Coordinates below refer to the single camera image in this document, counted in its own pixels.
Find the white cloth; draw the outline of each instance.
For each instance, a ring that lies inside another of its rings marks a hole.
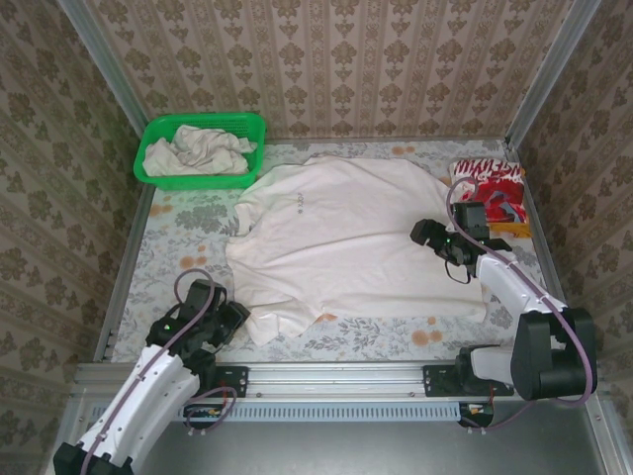
[[[148,176],[243,174],[248,163],[242,154],[256,147],[223,130],[180,126],[172,143],[159,139],[147,147],[142,165]]]
[[[481,322],[479,282],[454,282],[409,237],[421,219],[448,222],[447,191],[403,159],[326,156],[264,175],[235,205],[239,230],[226,246],[254,342],[297,336],[322,314]]]

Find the white t-shirt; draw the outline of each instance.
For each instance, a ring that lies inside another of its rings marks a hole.
[[[409,234],[424,218],[448,223],[448,188],[404,159],[313,158],[273,168],[239,198],[226,246],[235,301],[255,343],[341,318],[486,314],[477,280],[451,280],[444,260]],[[464,267],[450,266],[466,278]]]

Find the crumpled towel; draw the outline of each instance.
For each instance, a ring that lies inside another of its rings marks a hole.
[[[238,175],[248,171],[242,154],[256,148],[221,129],[180,126],[172,143],[159,139],[147,147],[142,165],[148,176]]]

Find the small printed logo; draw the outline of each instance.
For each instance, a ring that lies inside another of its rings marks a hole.
[[[297,214],[302,215],[304,213],[304,195],[297,193]]]

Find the yellow object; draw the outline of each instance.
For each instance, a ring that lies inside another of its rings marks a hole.
[[[488,223],[488,227],[495,233],[512,233],[515,238],[532,237],[529,223]]]

